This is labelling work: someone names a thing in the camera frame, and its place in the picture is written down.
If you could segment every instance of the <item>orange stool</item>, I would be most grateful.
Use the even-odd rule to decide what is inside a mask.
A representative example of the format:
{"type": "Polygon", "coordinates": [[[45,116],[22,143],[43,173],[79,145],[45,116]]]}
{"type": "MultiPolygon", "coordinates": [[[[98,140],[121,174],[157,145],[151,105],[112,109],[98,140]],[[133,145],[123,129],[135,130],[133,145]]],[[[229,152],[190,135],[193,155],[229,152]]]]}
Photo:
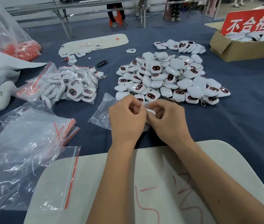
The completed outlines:
{"type": "MultiPolygon", "coordinates": [[[[117,13],[117,16],[114,16],[114,19],[115,19],[115,22],[118,22],[119,25],[123,25],[123,21],[122,21],[122,15],[119,11],[116,11],[117,13]]],[[[111,22],[111,19],[109,18],[109,25],[110,27],[112,26],[112,22],[111,22]]]]}

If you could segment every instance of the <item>blue tablecloth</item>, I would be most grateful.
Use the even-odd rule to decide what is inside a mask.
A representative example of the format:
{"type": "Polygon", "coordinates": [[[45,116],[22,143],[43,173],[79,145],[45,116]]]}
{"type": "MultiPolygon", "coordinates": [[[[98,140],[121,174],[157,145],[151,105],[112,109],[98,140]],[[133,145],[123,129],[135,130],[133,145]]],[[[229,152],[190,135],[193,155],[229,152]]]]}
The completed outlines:
{"type": "MultiPolygon", "coordinates": [[[[108,64],[100,68],[108,77],[100,80],[94,105],[66,100],[57,103],[54,113],[61,117],[75,118],[76,125],[81,128],[68,145],[81,146],[81,156],[108,151],[111,145],[111,131],[87,123],[87,120],[101,103],[105,92],[115,96],[114,87],[118,78],[115,72],[121,65],[129,64],[144,52],[156,52],[157,49],[153,45],[156,41],[192,40],[209,49],[209,41],[214,31],[202,23],[187,28],[169,26],[129,30],[126,34],[129,39],[127,45],[94,51],[78,59],[77,65],[80,66],[95,66],[102,60],[108,60],[108,64]],[[136,53],[126,53],[130,48],[136,48],[136,53]]],[[[65,63],[61,62],[58,50],[65,42],[67,41],[51,42],[50,47],[44,49],[37,61],[51,60],[57,67],[63,66],[65,63]]],[[[177,51],[169,49],[165,51],[178,54],[177,51]]],[[[218,139],[229,143],[242,154],[264,183],[264,59],[227,63],[210,50],[201,57],[205,76],[220,82],[231,91],[231,96],[220,98],[220,102],[214,106],[202,107],[181,103],[185,108],[190,134],[195,141],[218,139]]],[[[42,68],[24,70],[17,86],[38,75],[41,70],[42,68]]],[[[23,103],[24,101],[13,98],[7,109],[0,111],[0,116],[23,103]]],[[[136,148],[161,145],[164,143],[149,129],[142,134],[136,148]]],[[[0,211],[0,222],[23,223],[25,214],[24,211],[0,211]]]]}

